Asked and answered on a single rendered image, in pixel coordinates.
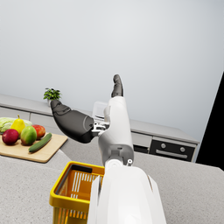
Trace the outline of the dark red apple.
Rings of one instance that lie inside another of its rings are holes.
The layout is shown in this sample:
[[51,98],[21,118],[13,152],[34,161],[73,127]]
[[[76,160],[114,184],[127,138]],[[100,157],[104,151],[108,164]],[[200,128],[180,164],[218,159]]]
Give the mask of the dark red apple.
[[7,145],[13,145],[18,140],[18,132],[15,129],[7,129],[2,134],[2,140]]

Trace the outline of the black built-in oven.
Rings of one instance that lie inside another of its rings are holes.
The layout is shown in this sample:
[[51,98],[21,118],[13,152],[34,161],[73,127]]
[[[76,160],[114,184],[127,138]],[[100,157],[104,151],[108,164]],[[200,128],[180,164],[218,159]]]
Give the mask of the black built-in oven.
[[192,161],[195,146],[189,143],[166,142],[153,139],[150,145],[150,154],[160,157],[176,158]]

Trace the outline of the red tomato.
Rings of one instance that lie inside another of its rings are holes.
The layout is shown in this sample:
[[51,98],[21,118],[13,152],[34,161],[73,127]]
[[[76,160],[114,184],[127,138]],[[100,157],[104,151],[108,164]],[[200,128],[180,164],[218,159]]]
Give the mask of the red tomato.
[[33,128],[37,132],[37,139],[38,140],[41,139],[45,135],[45,133],[46,133],[46,129],[43,126],[41,126],[41,125],[34,124]]

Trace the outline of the green cucumber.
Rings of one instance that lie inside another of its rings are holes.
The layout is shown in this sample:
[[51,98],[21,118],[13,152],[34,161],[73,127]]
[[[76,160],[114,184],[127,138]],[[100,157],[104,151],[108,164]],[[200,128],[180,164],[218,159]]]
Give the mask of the green cucumber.
[[32,145],[29,148],[29,152],[33,153],[36,152],[38,150],[40,150],[41,148],[43,148],[52,138],[52,134],[48,133],[44,138],[42,138],[39,142],[35,143],[34,145]]

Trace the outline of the grey kitchen cabinet run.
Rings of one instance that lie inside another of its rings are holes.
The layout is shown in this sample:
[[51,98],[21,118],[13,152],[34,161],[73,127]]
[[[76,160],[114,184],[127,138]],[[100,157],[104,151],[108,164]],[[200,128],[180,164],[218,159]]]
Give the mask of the grey kitchen cabinet run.
[[[44,126],[47,132],[62,135],[62,132],[53,120],[52,111],[46,101],[32,101],[0,94],[0,116],[15,117],[17,115],[20,115],[22,119],[31,121],[33,124]],[[139,152],[150,153],[151,141],[153,139],[193,144],[195,146],[194,154],[199,144],[197,140],[180,129],[135,120],[130,121],[130,128],[133,144]]]

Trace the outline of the green red mango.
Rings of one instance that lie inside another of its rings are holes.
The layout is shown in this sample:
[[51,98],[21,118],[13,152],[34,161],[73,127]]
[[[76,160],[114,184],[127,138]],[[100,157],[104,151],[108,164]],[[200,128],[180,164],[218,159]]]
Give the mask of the green red mango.
[[37,132],[32,126],[25,127],[20,135],[20,139],[23,145],[32,145],[37,138]]

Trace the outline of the yellow slatted basket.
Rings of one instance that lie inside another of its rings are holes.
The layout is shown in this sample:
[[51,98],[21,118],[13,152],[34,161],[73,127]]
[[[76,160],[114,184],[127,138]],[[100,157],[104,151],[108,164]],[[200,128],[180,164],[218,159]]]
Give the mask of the yellow slatted basket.
[[50,191],[52,224],[87,224],[92,182],[103,175],[103,166],[68,162]]

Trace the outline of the yellow pear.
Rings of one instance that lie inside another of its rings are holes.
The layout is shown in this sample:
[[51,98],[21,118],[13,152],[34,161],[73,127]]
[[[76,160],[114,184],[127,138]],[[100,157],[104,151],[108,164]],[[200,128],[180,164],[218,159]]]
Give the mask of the yellow pear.
[[22,130],[25,128],[25,122],[18,116],[10,127],[16,130],[18,134],[21,134]]

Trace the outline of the small potted plant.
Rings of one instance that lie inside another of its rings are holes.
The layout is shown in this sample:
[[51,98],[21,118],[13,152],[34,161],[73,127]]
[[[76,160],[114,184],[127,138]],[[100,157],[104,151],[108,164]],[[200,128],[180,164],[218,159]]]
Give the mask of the small potted plant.
[[61,98],[61,92],[54,88],[47,87],[44,92],[44,100],[47,100],[48,104],[51,104],[52,100],[58,100]]

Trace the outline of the pale green cabbage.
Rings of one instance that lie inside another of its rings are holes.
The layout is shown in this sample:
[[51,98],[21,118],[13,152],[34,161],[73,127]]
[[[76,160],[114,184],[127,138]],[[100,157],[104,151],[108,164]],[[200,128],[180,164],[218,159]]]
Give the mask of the pale green cabbage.
[[0,133],[4,133],[14,123],[15,118],[11,117],[0,117]]

